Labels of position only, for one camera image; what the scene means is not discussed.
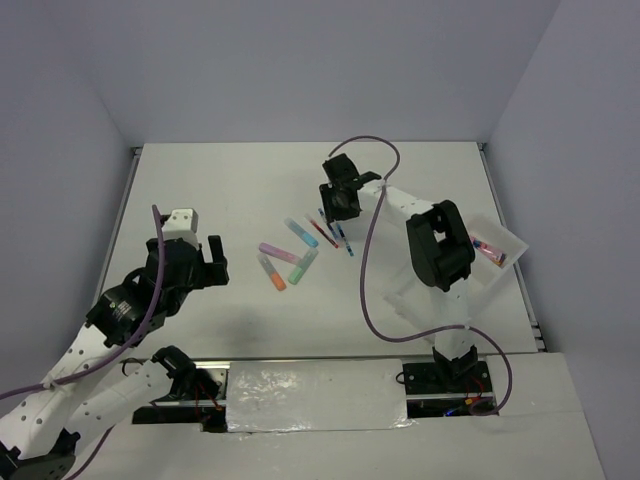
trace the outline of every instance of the blue marker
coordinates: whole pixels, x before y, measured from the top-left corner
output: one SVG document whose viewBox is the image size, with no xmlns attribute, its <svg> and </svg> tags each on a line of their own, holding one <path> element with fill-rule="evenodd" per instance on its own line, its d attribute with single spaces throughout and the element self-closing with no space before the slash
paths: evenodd
<svg viewBox="0 0 640 480">
<path fill-rule="evenodd" d="M 342 237 L 342 241 L 344 242 L 345 246 L 347 247 L 347 251 L 349 252 L 349 256 L 353 257 L 353 250 L 351 250 L 351 245 L 349 245 L 349 240 L 347 240 L 347 237 L 345 236 L 344 232 L 342 231 L 342 227 L 340 226 L 340 224 L 338 222 L 336 222 L 336 227 L 338 228 L 338 232 L 340 232 L 340 236 Z"/>
<path fill-rule="evenodd" d="M 327 224 L 327 227 L 329 227 L 329 231 L 331 232 L 331 235 L 333 235 L 333 239 L 334 240 L 340 240 L 340 237 L 338 237 L 338 234 L 336 233 L 336 231 L 333 229 L 333 227 L 331 226 L 331 224 L 329 222 L 327 222 L 327 217 L 325 216 L 324 212 L 322 211 L 321 208 L 318 209 L 318 213 L 320 214 L 320 216 L 322 217 L 322 221 L 324 223 Z"/>
<path fill-rule="evenodd" d="M 284 224 L 289 227 L 289 230 L 298 235 L 300 239 L 310 247 L 315 248 L 318 246 L 318 241 L 313 238 L 309 232 L 298 225 L 292 218 L 286 218 Z"/>
</svg>

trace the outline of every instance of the orange marker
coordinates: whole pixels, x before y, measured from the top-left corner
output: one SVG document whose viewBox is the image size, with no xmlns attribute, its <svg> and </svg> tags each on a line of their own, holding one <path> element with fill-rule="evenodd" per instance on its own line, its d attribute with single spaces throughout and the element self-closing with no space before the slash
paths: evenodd
<svg viewBox="0 0 640 480">
<path fill-rule="evenodd" d="M 286 283 L 284 283 L 282 277 L 276 271 L 276 268 L 273 266 L 273 263 L 271 263 L 271 260 L 269 260 L 269 257 L 267 257 L 264 253 L 259 253 L 258 261 L 260 262 L 260 265 L 262 265 L 262 268 L 264 268 L 264 271 L 267 272 L 267 275 L 269 275 L 269 278 L 271 279 L 271 283 L 273 283 L 278 291 L 281 292 L 282 290 L 287 288 Z"/>
</svg>

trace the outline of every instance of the white wall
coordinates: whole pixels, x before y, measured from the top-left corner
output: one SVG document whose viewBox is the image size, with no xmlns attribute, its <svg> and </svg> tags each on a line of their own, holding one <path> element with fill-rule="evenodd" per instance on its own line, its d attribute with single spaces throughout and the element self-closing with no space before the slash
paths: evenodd
<svg viewBox="0 0 640 480">
<path fill-rule="evenodd" d="M 639 25 L 637 0 L 563 0 L 488 150 L 609 480 L 640 476 Z"/>
<path fill-rule="evenodd" d="M 558 0 L 48 0 L 130 144 L 488 139 Z"/>
<path fill-rule="evenodd" d="M 0 43 L 4 391 L 41 380 L 82 324 L 131 154 L 42 5 L 0 2 Z"/>
</svg>

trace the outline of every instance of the red marker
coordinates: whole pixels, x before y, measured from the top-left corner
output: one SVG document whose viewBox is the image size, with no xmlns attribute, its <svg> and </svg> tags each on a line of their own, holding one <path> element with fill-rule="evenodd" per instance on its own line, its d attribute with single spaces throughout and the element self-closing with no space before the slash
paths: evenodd
<svg viewBox="0 0 640 480">
<path fill-rule="evenodd" d="M 313 218 L 311 218 L 311 215 L 305 215 L 304 218 L 309 220 L 309 223 L 311 223 L 311 225 L 313 225 L 315 227 L 315 229 L 320 232 L 320 235 L 322 235 L 324 238 L 326 238 L 327 242 L 329 242 L 331 245 L 333 245 L 334 248 L 340 248 L 340 246 L 336 242 L 334 242 L 333 239 L 329 235 L 327 235 L 325 233 L 325 231 L 322 229 L 322 227 L 320 225 L 318 225 L 318 222 L 316 222 Z"/>
</svg>

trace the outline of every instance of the pink object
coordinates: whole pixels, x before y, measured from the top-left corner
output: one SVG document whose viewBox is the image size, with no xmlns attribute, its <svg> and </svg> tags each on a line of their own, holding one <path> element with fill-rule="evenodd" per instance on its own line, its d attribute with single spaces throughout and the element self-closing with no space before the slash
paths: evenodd
<svg viewBox="0 0 640 480">
<path fill-rule="evenodd" d="M 294 255 L 293 253 L 286 252 L 285 250 L 281 250 L 273 245 L 269 245 L 268 243 L 261 243 L 258 245 L 258 250 L 262 253 L 266 253 L 274 258 L 278 258 L 280 260 L 284 260 L 285 262 L 292 263 L 297 265 L 300 261 L 300 257 Z"/>
</svg>

